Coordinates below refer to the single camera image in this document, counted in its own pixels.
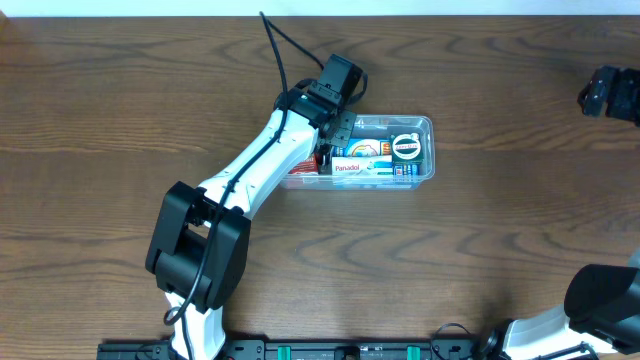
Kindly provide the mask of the black bottle white cap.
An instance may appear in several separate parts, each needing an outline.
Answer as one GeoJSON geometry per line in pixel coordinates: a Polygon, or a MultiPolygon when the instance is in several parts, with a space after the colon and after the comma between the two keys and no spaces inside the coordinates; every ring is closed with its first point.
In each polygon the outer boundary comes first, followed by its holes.
{"type": "Polygon", "coordinates": [[[331,159],[332,159],[331,145],[322,145],[315,152],[315,159],[318,165],[318,173],[320,175],[329,175],[331,173],[331,159]]]}

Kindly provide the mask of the white Panadol box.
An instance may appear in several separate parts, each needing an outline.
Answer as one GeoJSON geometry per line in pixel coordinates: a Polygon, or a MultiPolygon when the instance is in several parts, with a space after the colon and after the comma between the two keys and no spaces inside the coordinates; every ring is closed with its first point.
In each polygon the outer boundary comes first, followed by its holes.
{"type": "Polygon", "coordinates": [[[333,157],[331,173],[335,176],[387,176],[393,174],[390,155],[372,157],[333,157]]]}

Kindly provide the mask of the clear plastic container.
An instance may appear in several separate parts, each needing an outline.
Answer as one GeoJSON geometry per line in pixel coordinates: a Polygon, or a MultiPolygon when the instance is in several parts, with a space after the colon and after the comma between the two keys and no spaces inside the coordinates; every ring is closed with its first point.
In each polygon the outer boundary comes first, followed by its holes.
{"type": "Polygon", "coordinates": [[[428,117],[360,115],[346,145],[299,163],[280,185],[289,190],[410,190],[434,173],[428,117]]]}

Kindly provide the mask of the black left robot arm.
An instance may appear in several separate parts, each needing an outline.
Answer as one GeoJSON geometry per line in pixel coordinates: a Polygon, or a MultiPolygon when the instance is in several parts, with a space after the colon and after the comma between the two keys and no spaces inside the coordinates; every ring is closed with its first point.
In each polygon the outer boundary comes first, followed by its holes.
{"type": "Polygon", "coordinates": [[[145,268],[169,301],[164,322],[182,359],[222,349],[223,306],[246,267],[251,221],[280,181],[314,152],[349,140],[358,95],[312,84],[276,100],[259,135],[218,174],[164,195],[145,268]]]}

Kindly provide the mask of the blue Cool Fever box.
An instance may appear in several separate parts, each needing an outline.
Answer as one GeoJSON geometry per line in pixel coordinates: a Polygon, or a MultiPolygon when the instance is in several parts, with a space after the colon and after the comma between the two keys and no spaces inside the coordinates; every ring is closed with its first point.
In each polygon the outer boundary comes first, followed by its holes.
{"type": "MultiPolygon", "coordinates": [[[[372,157],[391,156],[390,137],[388,138],[355,138],[344,148],[336,147],[332,150],[333,157],[372,157]]],[[[424,160],[421,163],[394,164],[393,174],[387,176],[354,176],[333,175],[330,178],[338,188],[360,189],[412,189],[423,181],[430,179],[435,173],[431,147],[424,142],[424,160]]]]}

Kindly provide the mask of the red Panadol box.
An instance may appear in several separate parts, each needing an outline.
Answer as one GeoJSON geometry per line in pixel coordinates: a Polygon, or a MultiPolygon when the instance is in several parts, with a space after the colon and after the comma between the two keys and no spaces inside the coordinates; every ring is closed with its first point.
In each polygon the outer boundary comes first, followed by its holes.
{"type": "Polygon", "coordinates": [[[319,165],[314,154],[295,165],[289,173],[291,175],[318,175],[319,165]]]}

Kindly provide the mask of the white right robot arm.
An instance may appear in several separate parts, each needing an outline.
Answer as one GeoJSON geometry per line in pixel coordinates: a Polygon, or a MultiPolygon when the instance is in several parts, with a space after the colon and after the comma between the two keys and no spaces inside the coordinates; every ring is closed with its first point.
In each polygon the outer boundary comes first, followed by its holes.
{"type": "MultiPolygon", "coordinates": [[[[577,102],[586,116],[639,123],[639,71],[599,67],[577,102]]],[[[564,303],[492,331],[478,359],[598,359],[639,352],[639,253],[626,266],[589,264],[572,279],[564,303]]]]}

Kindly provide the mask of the green round balm box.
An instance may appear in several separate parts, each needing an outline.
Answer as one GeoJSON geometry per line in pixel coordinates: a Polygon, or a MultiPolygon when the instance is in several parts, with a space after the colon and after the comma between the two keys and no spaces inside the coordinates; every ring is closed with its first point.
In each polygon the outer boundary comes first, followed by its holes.
{"type": "Polygon", "coordinates": [[[394,164],[421,163],[424,160],[424,145],[418,133],[392,135],[390,145],[394,164]]]}

